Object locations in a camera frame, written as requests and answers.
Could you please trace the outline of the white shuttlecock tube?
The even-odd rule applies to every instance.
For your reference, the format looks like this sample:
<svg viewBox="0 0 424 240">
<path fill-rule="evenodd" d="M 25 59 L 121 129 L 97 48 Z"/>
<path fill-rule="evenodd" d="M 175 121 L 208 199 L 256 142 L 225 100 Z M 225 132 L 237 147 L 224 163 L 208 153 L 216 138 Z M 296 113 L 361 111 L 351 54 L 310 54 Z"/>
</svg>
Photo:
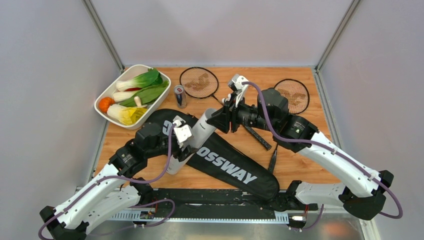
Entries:
<svg viewBox="0 0 424 240">
<path fill-rule="evenodd" d="M 194 124 L 194 126 L 191 127 L 192 133 L 193 133 L 193 138 L 189 142 L 187 142 L 186 144 L 184 144 L 184 145 L 178 144 L 178 146 L 179 147 L 192 146 L 192 147 L 198 148 L 198 150 L 199 150 L 203 146 L 203 144 L 206 142 L 206 140 L 216 130 L 215 127 L 207 124 L 207 122 L 206 122 L 215 111 L 216 111 L 215 108 L 208 108 L 203 113 L 203 115 L 197 120 L 197 122 Z M 176 116 L 173 119 L 173 121 L 174 120 L 185 121 L 180 116 Z M 192 158 L 192 156 L 194 154 L 195 153 L 193 153 L 191 156 L 189 156 L 186 160 L 184 160 L 182 162 L 178 162 L 176 159 L 171 157 L 166 172 L 170 175 L 175 175 Z"/>
</svg>

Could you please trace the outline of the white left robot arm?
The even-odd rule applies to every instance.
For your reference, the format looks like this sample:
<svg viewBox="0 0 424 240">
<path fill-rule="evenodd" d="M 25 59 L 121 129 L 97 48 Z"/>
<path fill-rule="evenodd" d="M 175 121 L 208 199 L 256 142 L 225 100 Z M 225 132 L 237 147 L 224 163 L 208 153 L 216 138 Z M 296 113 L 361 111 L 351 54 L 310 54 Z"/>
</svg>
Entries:
<svg viewBox="0 0 424 240">
<path fill-rule="evenodd" d="M 84 240 L 97 226 L 116 213 L 130 207 L 147 207 L 153 201 L 153 193 L 146 188 L 152 180 L 135 179 L 148 159 L 167 155 L 182 160 L 192 153 L 190 146 L 195 131 L 181 120 L 175 120 L 163 133 L 163 127 L 147 123 L 135 137 L 109 159 L 103 169 L 80 191 L 64 203 L 46 206 L 40 211 L 44 222 L 38 231 L 44 239 L 47 229 L 54 240 Z"/>
</svg>

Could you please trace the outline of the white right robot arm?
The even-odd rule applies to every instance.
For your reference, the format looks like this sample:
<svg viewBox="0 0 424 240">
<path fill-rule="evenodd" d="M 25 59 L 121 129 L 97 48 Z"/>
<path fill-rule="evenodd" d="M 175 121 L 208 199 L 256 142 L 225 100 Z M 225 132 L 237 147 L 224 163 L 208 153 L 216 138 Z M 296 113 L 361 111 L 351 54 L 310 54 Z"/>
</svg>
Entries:
<svg viewBox="0 0 424 240">
<path fill-rule="evenodd" d="M 261 91 L 257 106 L 236 103 L 236 98 L 237 93 L 232 93 L 207 123 L 223 133 L 235 132 L 240 125 L 270 131 L 281 147 L 313 160 L 339 179 L 332 184 L 292 181 L 285 195 L 289 208 L 331 205 L 362 220 L 382 212 L 385 193 L 394 179 L 391 172 L 373 170 L 338 149 L 307 119 L 291 114 L 288 100 L 274 88 Z"/>
</svg>

